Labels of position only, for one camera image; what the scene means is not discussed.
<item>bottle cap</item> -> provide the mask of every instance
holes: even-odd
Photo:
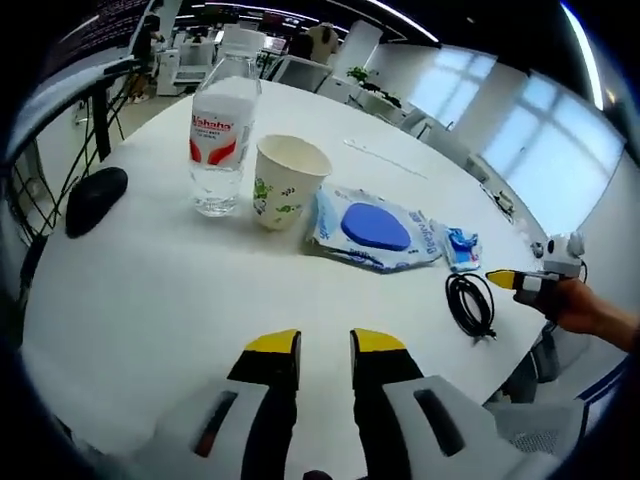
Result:
[[[222,47],[227,51],[258,53],[264,47],[266,37],[264,33],[246,30],[237,24],[225,25]]]

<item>human hand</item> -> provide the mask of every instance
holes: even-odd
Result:
[[[596,335],[606,303],[577,278],[561,280],[540,292],[520,290],[513,299],[540,311],[547,320],[573,333]]]

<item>ceiling light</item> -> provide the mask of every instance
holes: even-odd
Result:
[[[285,15],[289,17],[302,18],[303,20],[309,20],[311,22],[320,23],[320,20],[313,17],[308,17],[306,15],[302,15],[301,13],[287,12],[286,10],[278,10],[277,8],[267,8],[267,7],[255,7],[252,5],[242,5],[239,3],[226,3],[226,2],[207,2],[207,5],[216,5],[218,7],[236,7],[236,8],[246,8],[248,10],[261,10],[263,12],[277,13],[280,15]],[[349,30],[346,30],[342,27],[334,27],[336,30],[340,30],[341,32],[349,33]]]
[[[427,37],[429,37],[434,42],[436,42],[436,43],[439,42],[439,40],[435,37],[435,35],[433,35],[432,33],[428,32],[427,30],[425,30],[424,27],[422,27],[421,25],[418,25],[416,22],[414,22],[412,19],[410,19],[409,17],[407,17],[403,13],[400,13],[399,11],[391,8],[389,5],[385,5],[384,3],[379,2],[378,0],[365,0],[365,1],[375,5],[376,7],[379,7],[381,9],[383,9],[386,12],[389,12],[391,15],[393,15],[394,17],[399,18],[404,23],[407,23],[407,24],[411,25],[413,28],[418,30],[423,35],[426,35]]]
[[[584,33],[584,29],[582,25],[580,25],[580,21],[576,18],[576,16],[571,13],[564,4],[560,4],[564,13],[567,15],[569,19],[569,23],[571,24],[571,28],[573,28],[574,33],[578,39],[578,44],[580,45],[580,50],[582,51],[582,57],[584,58],[584,63],[587,66],[587,74],[589,75],[589,82],[591,83],[591,92],[593,94],[593,103],[595,106],[602,110],[604,108],[604,99],[602,98],[602,86],[600,85],[600,76],[598,75],[598,67],[596,65],[596,59],[593,56],[593,52],[591,51],[591,46],[589,45],[589,39],[587,38],[587,34]]]
[[[69,38],[71,35],[73,35],[74,33],[76,33],[78,30],[82,30],[84,27],[86,27],[87,25],[89,25],[90,23],[95,22],[98,18],[100,18],[100,15],[95,15],[94,17],[91,17],[89,20],[87,20],[86,22],[84,22],[83,24],[81,24],[79,27],[74,28],[73,30],[71,30],[68,34],[66,34],[64,36],[64,38],[62,40],[66,40],[67,38]]]
[[[374,23],[377,23],[378,25],[382,25],[384,28],[386,28],[387,30],[391,30],[393,33],[395,33],[396,35],[398,35],[399,37],[402,37],[403,40],[406,40],[407,37],[405,37],[404,35],[402,35],[400,32],[398,32],[397,30],[389,27],[388,25],[383,24],[380,20],[378,20],[377,18],[373,18],[369,15],[367,15],[366,13],[362,13],[360,10],[356,10],[353,7],[350,7],[349,5],[343,5],[340,2],[336,2],[336,0],[325,0],[325,2],[329,2],[329,3],[333,3],[334,5],[337,5],[339,7],[342,8],[346,8],[347,10],[351,10],[354,13],[357,13],[358,15],[360,15],[361,17],[364,17],[368,20],[371,20]]]

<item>blue plastic lid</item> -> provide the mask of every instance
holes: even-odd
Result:
[[[358,245],[400,252],[411,245],[409,232],[386,210],[354,203],[342,218],[342,231]]]

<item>plastic bottle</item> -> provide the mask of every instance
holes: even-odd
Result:
[[[261,93],[256,56],[263,33],[224,29],[218,62],[193,97],[189,169],[196,210],[220,217],[233,210]]]

